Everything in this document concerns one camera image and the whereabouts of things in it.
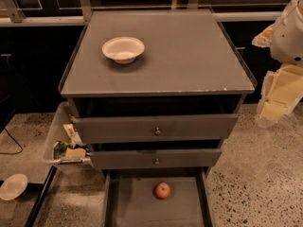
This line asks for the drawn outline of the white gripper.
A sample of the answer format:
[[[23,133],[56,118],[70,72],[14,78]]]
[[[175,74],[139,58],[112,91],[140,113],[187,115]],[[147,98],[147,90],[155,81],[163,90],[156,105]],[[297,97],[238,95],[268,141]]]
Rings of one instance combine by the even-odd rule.
[[[303,98],[303,0],[292,0],[274,25],[267,26],[252,40],[252,45],[270,47],[273,59],[282,63],[268,71],[261,88],[256,122],[260,127],[274,126],[289,115]]]

